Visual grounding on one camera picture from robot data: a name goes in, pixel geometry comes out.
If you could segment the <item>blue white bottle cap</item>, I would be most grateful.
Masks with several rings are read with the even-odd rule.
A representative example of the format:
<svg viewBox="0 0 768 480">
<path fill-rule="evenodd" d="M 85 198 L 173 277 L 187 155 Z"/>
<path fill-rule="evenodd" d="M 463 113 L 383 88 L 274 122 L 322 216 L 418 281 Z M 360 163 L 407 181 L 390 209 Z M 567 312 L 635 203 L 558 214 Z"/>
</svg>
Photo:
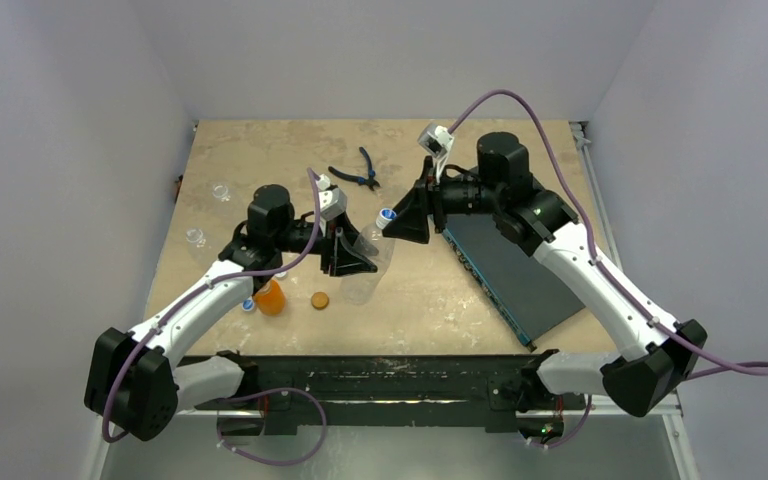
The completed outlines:
<svg viewBox="0 0 768 480">
<path fill-rule="evenodd" d="M 376 225 L 383 229 L 396 218 L 397 214 L 392 209 L 381 209 L 376 217 Z"/>
</svg>

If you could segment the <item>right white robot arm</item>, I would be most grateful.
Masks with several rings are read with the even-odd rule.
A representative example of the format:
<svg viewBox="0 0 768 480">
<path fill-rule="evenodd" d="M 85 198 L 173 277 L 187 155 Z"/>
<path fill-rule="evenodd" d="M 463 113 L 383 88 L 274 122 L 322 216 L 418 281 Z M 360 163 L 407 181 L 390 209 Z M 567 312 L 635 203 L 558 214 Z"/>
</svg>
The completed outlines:
<svg viewBox="0 0 768 480">
<path fill-rule="evenodd" d="M 544 407 L 561 394 L 604 395 L 643 417 L 689 378 L 706 330 L 651 302 L 602 255 L 583 217 L 534 178 L 516 135 L 481 136 L 476 173 L 459 178 L 443 173 L 454 145 L 446 128 L 430 125 L 418 143 L 427 152 L 422 173 L 396 205 L 384 236 L 426 244 L 450 215 L 488 214 L 504 238 L 571 290 L 616 347 L 596 354 L 552 351 L 530 363 L 521 381 L 529 404 Z"/>
</svg>

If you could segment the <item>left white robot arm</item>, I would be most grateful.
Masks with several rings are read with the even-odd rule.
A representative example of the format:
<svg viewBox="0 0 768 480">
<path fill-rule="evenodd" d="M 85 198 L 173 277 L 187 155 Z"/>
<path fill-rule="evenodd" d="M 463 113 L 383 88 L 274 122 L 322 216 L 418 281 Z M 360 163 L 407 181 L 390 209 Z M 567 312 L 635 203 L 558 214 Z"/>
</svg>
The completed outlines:
<svg viewBox="0 0 768 480">
<path fill-rule="evenodd" d="M 142 441 L 156 437 L 181 410 L 223 399 L 244 409 L 257 399 L 250 366 L 233 353 L 184 364 L 190 348 L 228 312 L 286 271 L 283 256 L 320 257 L 331 277 L 373 273 L 376 266 L 354 250 L 359 232 L 346 214 L 348 198 L 317 180 L 311 218 L 297 217 L 288 190 L 256 190 L 247 217 L 208 270 L 169 306 L 127 332 L 110 328 L 93 348 L 84 404 L 105 427 Z"/>
</svg>

